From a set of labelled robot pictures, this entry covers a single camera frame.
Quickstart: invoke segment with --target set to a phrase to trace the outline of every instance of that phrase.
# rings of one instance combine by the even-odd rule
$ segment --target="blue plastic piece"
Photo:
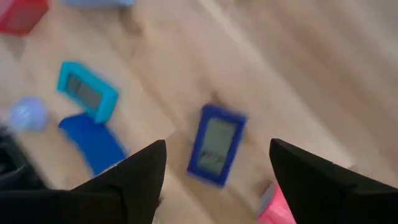
[[[89,102],[82,99],[76,93],[69,91],[68,80],[71,75],[78,77],[95,93],[101,95],[101,102],[98,107],[93,108]],[[96,123],[106,122],[110,119],[119,96],[115,87],[97,77],[89,68],[81,63],[71,61],[62,63],[57,90],[65,93],[82,106]]]
[[[47,107],[38,96],[25,96],[11,108],[7,119],[13,130],[42,131],[47,125]]]
[[[104,123],[94,123],[87,113],[64,118],[58,127],[77,144],[94,175],[126,158],[114,134]]]
[[[200,167],[198,167],[198,161],[200,158],[201,149],[203,147],[203,140],[205,138],[207,126],[209,121],[213,118],[226,121],[227,123],[235,124],[233,139],[231,141],[228,153],[226,155],[226,160],[224,162],[220,175],[216,175],[214,172],[209,172],[206,169],[201,169]],[[230,111],[216,105],[205,105],[202,108],[202,116],[199,123],[196,140],[193,145],[192,156],[187,169],[188,173],[191,173],[213,184],[223,187],[228,178],[232,162],[235,158],[236,151],[238,150],[239,143],[242,140],[246,121],[247,117],[243,114]]]
[[[61,4],[84,8],[130,6],[133,2],[134,0],[61,0]]]

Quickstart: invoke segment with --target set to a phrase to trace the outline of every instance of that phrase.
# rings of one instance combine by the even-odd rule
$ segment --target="digital clock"
[[[58,91],[64,92],[82,106],[95,123],[110,119],[118,91],[78,62],[63,62]]]
[[[246,121],[243,114],[216,105],[205,105],[188,172],[224,186]]]

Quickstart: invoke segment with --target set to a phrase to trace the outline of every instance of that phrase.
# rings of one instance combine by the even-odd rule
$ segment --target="teal digital clock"
[[[119,96],[115,87],[72,61],[62,63],[57,89],[82,106],[95,123],[110,119]]]

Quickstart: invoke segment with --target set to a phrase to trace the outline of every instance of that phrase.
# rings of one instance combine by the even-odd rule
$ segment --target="wooden floor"
[[[120,89],[109,125],[130,154],[167,140],[160,223],[255,223],[274,180],[271,138],[398,187],[393,2],[137,0],[95,11],[50,3],[29,36],[0,39],[0,114],[24,95],[47,102],[47,130],[19,139],[51,186],[91,176],[57,129],[80,111],[55,91],[60,65],[80,60]],[[207,102],[249,116],[224,189],[185,173]]]

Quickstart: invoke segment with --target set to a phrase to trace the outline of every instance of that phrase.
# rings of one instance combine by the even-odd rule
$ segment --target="red plastic bin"
[[[47,0],[0,0],[0,32],[26,35],[48,9]]]

